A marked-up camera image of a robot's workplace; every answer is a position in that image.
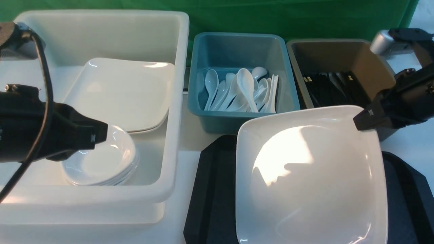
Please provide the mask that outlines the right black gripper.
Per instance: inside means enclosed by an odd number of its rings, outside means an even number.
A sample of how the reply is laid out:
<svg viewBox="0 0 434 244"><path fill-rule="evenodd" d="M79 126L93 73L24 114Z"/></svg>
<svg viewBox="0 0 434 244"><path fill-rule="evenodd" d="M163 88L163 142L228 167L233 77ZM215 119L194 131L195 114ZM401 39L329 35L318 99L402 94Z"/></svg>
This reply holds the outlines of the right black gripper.
<svg viewBox="0 0 434 244"><path fill-rule="evenodd" d="M433 118L433 64L402 71L392 88L378 92L353 122L358 131L400 129Z"/></svg>

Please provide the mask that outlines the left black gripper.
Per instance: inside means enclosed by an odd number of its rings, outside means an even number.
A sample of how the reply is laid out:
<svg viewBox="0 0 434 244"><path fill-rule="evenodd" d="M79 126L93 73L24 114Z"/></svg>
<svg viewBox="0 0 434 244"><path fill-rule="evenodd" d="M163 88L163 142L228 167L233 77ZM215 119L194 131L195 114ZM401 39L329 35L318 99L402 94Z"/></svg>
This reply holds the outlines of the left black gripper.
<svg viewBox="0 0 434 244"><path fill-rule="evenodd" d="M10 84L1 92L1 162L23 162L36 140L45 112L39 89ZM72 106L54 103L48 134L34 161L48 159L61 162L73 150L94 149L107 139L108 124L88 118Z"/></svg>

